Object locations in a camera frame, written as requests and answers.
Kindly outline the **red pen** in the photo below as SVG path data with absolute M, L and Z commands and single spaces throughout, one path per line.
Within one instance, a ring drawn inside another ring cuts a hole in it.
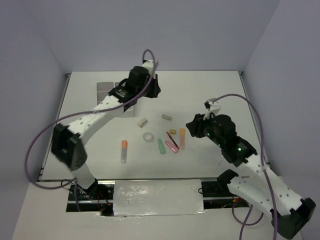
M 166 131 L 166 134 L 168 135 L 168 137 L 170 138 L 170 140 L 172 141 L 172 143 L 174 144 L 174 146 L 177 148 L 177 149 L 180 149 L 179 146 L 177 145 L 177 143 L 175 142 L 175 140 L 173 139 L 173 137 L 171 136 L 171 134 Z

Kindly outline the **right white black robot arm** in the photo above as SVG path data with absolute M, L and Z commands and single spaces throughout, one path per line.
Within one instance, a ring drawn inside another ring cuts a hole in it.
M 257 150 L 237 135 L 236 125 L 228 115 L 196 114 L 186 128 L 192 137 L 213 141 L 226 161 L 234 166 L 217 178 L 221 195 L 234 194 L 258 208 L 287 240 L 293 239 L 311 219 L 315 202 L 291 190 L 263 164 Z

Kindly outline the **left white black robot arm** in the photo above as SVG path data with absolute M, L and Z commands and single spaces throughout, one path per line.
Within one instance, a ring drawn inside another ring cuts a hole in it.
M 92 111 L 68 125 L 58 123 L 54 127 L 51 152 L 71 171 L 77 180 L 77 190 L 86 199 L 95 198 L 103 188 L 86 164 L 86 143 L 109 121 L 134 106 L 139 98 L 152 99 L 158 96 L 161 89 L 156 67 L 154 61 L 145 60 L 141 66 L 132 68 L 128 78 L 110 90 Z

